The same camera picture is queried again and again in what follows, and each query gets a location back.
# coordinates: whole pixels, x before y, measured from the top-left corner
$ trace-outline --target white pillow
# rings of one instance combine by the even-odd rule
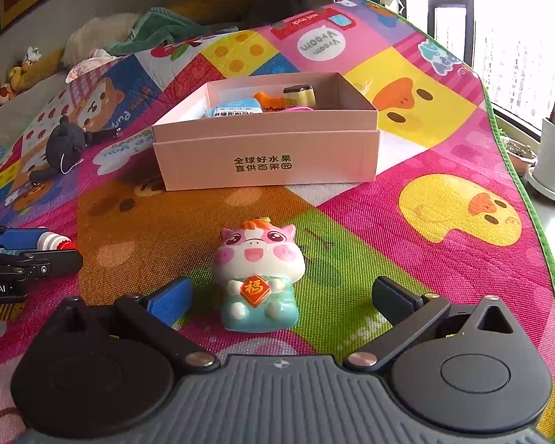
[[[140,16],[139,13],[118,13],[88,21],[68,38],[62,63],[72,68],[89,58],[94,49],[103,48],[107,43],[127,40]]]

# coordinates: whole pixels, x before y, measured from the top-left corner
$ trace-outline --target white string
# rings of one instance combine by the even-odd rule
[[[84,160],[84,158],[81,158],[78,162],[76,162],[74,165],[72,165],[72,166],[68,169],[67,172],[64,172],[64,169],[63,169],[63,167],[62,167],[62,165],[64,164],[64,155],[65,155],[65,153],[63,153],[63,154],[61,155],[61,160],[60,160],[60,172],[62,172],[64,175],[66,175],[67,173],[70,173],[70,171],[71,171],[75,166],[77,166],[79,163],[82,163],[82,161]]]

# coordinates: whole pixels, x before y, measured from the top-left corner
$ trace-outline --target plant pot saucer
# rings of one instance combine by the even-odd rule
[[[540,194],[544,195],[545,197],[551,199],[552,201],[555,201],[555,192],[549,190],[548,188],[546,188],[543,184],[541,184],[540,182],[538,182],[534,177],[533,177],[533,170],[534,167],[528,169],[528,171],[526,172],[526,181]]]

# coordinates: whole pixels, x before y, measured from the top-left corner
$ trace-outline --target green mat edge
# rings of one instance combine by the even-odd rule
[[[366,0],[366,1],[370,1],[371,3],[377,4],[378,6],[380,6],[382,8],[385,8],[386,10],[390,11],[391,13],[396,14],[401,21],[404,21],[407,25],[411,26],[417,32],[421,33],[424,37],[433,41],[440,48],[443,48],[445,51],[447,51],[451,55],[455,56],[452,52],[450,52],[448,49],[446,49],[443,45],[440,45],[433,37],[431,37],[430,35],[427,35],[421,29],[419,29],[415,25],[413,25],[413,23],[411,23],[409,20],[404,18],[403,15],[401,15],[399,13],[396,13],[392,10],[389,10],[384,5],[381,5],[379,3],[375,3],[374,1],[371,1],[371,0]],[[485,95],[485,107],[487,109],[487,115],[490,119],[491,130],[494,134],[495,142],[498,146],[499,152],[501,153],[501,155],[504,159],[504,163],[505,163],[505,165],[506,165],[506,167],[509,171],[509,174],[511,175],[512,180],[514,181],[514,183],[516,185],[516,188],[518,189],[518,191],[520,193],[520,196],[522,197],[522,200],[524,200],[524,204],[526,205],[526,208],[528,210],[528,214],[530,215],[530,219],[533,222],[534,229],[537,232],[537,237],[539,237],[540,245],[541,245],[541,248],[543,249],[543,254],[545,255],[545,261],[547,263],[547,266],[549,267],[549,274],[551,275],[551,283],[553,284],[553,293],[555,295],[555,259],[553,258],[553,253],[551,252],[551,248],[549,247],[549,241],[547,240],[547,237],[545,235],[545,231],[543,230],[543,226],[540,223],[539,216],[536,213],[536,210],[533,206],[533,203],[530,200],[530,197],[528,196],[528,193],[526,192],[526,190],[524,188],[524,185],[522,184],[522,181],[518,177],[518,174],[514,170],[514,166],[512,165],[512,161],[508,157],[508,153],[505,151],[504,145],[501,143],[500,131],[498,129],[497,121],[495,120],[495,114],[494,114],[493,108],[491,107],[490,96],[487,93],[487,88],[485,88],[485,85],[483,85],[483,81],[481,81],[481,78],[479,77],[479,75],[476,72],[474,72],[474,70],[471,67],[469,67],[464,62],[463,62],[463,65],[465,67],[471,69],[471,71],[473,71],[473,73],[475,73],[478,76],[480,84],[483,87],[483,93]]]

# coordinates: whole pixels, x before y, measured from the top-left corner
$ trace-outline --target toy's hand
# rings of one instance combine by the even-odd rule
[[[242,284],[243,283],[238,280],[229,280],[226,284],[226,293],[228,295],[238,295]]]
[[[286,289],[286,284],[281,279],[271,279],[268,284],[272,293],[284,292]]]

